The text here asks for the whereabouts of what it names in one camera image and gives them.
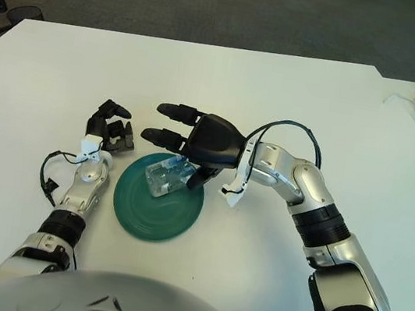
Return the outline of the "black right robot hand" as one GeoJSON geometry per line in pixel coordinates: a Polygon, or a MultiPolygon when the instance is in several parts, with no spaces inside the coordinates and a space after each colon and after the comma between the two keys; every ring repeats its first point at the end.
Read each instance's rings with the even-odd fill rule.
{"type": "Polygon", "coordinates": [[[197,171],[186,182],[190,190],[200,188],[223,169],[234,169],[242,156],[246,138],[229,121],[185,104],[160,104],[158,112],[192,128],[186,137],[169,129],[146,128],[142,138],[155,146],[187,157],[197,171]]]}

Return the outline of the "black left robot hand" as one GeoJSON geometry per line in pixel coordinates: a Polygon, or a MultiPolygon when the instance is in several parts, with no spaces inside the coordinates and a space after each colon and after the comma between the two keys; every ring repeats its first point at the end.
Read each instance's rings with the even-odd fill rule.
{"type": "Polygon", "coordinates": [[[86,135],[101,138],[101,149],[109,153],[134,150],[132,115],[126,108],[106,100],[87,121],[86,135]]]}

